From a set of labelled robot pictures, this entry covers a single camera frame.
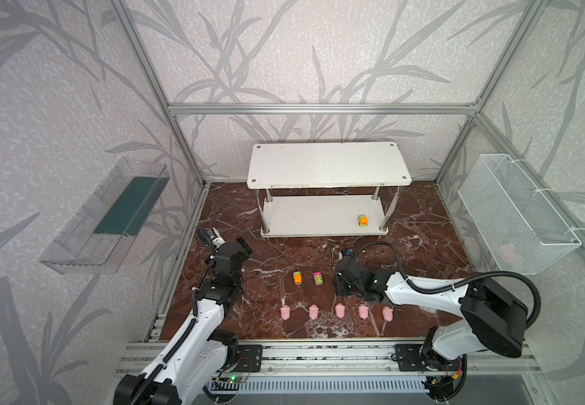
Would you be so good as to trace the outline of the pink green toy car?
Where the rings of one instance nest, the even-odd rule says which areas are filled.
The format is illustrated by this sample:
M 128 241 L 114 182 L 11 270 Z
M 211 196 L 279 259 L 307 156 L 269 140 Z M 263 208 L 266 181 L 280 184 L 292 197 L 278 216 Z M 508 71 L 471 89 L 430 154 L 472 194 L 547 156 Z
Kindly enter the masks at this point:
M 322 274 L 320 272 L 313 273 L 313 278 L 314 278 L 314 283 L 317 286 L 323 285 L 323 278 L 322 278 Z

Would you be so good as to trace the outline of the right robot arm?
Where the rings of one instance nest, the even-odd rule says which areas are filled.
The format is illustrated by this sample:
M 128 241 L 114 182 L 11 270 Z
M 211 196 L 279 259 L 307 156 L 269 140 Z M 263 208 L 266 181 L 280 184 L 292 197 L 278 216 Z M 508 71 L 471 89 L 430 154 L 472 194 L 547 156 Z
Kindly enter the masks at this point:
M 522 356 L 527 306 L 495 281 L 499 272 L 454 280 L 406 277 L 400 271 L 374 273 L 353 256 L 342 258 L 335 272 L 341 297 L 356 295 L 375 304 L 414 305 L 459 317 L 426 335 L 425 357 L 453 360 L 485 349 L 506 358 Z

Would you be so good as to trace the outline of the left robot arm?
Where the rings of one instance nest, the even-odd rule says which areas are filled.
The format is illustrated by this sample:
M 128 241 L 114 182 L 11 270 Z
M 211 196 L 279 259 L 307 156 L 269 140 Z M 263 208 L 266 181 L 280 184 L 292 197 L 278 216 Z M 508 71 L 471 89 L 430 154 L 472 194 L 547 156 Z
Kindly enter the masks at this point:
M 122 378 L 114 404 L 190 404 L 211 377 L 238 362 L 238 344 L 220 325 L 242 292 L 242 268 L 252 250 L 244 238 L 216 235 L 192 308 L 161 353 L 137 376 Z

